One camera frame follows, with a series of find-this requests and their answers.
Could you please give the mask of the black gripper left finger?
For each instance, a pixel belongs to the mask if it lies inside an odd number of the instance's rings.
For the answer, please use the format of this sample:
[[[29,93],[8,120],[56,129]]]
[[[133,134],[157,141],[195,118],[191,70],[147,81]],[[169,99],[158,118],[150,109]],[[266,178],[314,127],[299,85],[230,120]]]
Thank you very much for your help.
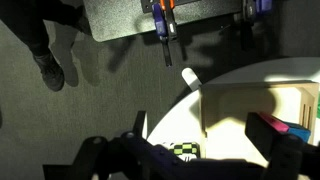
[[[137,113],[135,123],[133,126],[133,132],[141,137],[147,136],[147,112],[139,111]]]

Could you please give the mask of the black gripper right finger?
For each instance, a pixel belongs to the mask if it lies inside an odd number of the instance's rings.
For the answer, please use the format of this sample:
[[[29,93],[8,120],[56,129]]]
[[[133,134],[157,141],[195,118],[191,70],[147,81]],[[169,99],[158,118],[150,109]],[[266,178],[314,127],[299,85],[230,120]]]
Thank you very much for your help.
[[[273,140],[279,132],[265,122],[259,115],[260,112],[249,112],[245,125],[245,135],[256,147],[260,154],[269,160],[272,152]]]

